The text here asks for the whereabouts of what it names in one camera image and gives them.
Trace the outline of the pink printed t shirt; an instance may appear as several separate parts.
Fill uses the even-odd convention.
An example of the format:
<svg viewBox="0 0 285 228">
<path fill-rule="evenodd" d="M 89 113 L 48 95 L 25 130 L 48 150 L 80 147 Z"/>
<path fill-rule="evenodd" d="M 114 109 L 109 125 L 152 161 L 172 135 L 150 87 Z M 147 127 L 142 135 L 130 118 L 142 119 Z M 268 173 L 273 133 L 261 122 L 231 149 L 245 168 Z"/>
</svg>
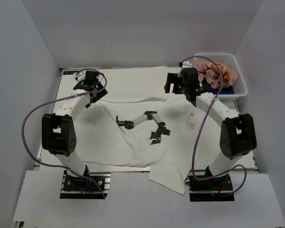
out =
<svg viewBox="0 0 285 228">
<path fill-rule="evenodd" d="M 236 71 L 219 62 L 216 62 L 218 68 L 210 61 L 204 60 L 194 60 L 192 65 L 198 72 L 199 82 L 205 79 L 214 89 L 219 89 L 221 83 L 223 88 L 232 86 L 238 79 Z"/>
</svg>

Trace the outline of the white t shirt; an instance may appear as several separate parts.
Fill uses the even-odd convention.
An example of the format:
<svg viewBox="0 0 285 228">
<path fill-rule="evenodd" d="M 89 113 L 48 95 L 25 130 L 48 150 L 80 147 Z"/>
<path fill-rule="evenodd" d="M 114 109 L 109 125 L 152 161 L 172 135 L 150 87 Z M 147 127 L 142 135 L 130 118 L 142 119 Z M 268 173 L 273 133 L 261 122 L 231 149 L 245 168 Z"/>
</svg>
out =
<svg viewBox="0 0 285 228">
<path fill-rule="evenodd" d="M 170 135 L 152 144 L 157 130 L 153 120 L 131 130 L 117 119 L 132 120 L 146 111 L 156 111 Z M 201 121 L 206 118 L 202 127 Z M 182 95 L 102 100 L 80 112 L 74 122 L 76 152 L 84 162 L 112 166 L 149 167 L 149 179 L 179 194 L 192 167 L 204 169 L 219 154 L 219 125 L 190 104 Z"/>
</svg>

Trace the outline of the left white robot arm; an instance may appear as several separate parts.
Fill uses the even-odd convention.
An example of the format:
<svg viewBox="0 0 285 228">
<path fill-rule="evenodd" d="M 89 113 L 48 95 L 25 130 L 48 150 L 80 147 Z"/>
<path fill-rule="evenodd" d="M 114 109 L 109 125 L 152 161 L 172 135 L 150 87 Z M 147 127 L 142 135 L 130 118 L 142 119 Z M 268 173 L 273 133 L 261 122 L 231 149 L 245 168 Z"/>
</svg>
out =
<svg viewBox="0 0 285 228">
<path fill-rule="evenodd" d="M 91 184 L 87 167 L 76 152 L 74 122 L 83 109 L 107 94 L 107 79 L 94 69 L 83 69 L 75 75 L 77 84 L 72 95 L 52 114 L 42 117 L 42 148 L 60 160 L 68 175 L 76 176 L 75 185 L 82 190 Z"/>
</svg>

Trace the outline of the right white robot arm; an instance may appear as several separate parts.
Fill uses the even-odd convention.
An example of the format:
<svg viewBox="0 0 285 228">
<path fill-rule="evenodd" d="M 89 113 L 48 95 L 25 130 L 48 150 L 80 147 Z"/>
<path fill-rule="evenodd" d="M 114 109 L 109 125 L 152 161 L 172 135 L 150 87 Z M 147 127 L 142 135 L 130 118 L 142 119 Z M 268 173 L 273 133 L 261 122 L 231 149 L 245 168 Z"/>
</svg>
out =
<svg viewBox="0 0 285 228">
<path fill-rule="evenodd" d="M 205 170 L 203 178 L 208 188 L 214 190 L 222 184 L 222 176 L 227 175 L 243 156 L 257 147 L 253 117 L 239 114 L 223 104 L 217 95 L 201 87 L 195 68 L 183 68 L 179 73 L 168 73 L 164 86 L 166 93 L 184 94 L 196 108 L 204 111 L 220 127 L 220 152 L 214 162 Z"/>
</svg>

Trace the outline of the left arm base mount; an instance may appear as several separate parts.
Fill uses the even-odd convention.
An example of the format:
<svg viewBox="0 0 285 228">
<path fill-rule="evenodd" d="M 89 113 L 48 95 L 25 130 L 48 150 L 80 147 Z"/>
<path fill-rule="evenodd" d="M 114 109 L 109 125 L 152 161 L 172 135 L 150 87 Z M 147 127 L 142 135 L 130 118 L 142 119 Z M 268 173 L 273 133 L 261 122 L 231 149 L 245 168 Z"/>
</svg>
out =
<svg viewBox="0 0 285 228">
<path fill-rule="evenodd" d="M 101 190 L 92 180 L 87 180 L 69 175 L 64 171 L 62 185 L 60 190 L 60 199 L 87 199 L 87 200 L 104 200 L 109 192 L 110 173 L 85 173 L 89 175 L 99 186 Z"/>
</svg>

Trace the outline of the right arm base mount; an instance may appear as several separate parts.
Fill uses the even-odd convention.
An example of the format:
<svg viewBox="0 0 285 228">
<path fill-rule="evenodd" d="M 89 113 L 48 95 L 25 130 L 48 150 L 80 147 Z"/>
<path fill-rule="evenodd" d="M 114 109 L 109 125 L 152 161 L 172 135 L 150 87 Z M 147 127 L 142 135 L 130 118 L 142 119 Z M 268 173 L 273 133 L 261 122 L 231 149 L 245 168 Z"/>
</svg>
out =
<svg viewBox="0 0 285 228">
<path fill-rule="evenodd" d="M 227 174 L 211 180 L 196 180 L 192 175 L 184 181 L 189 187 L 190 202 L 227 202 L 234 201 L 233 185 Z"/>
</svg>

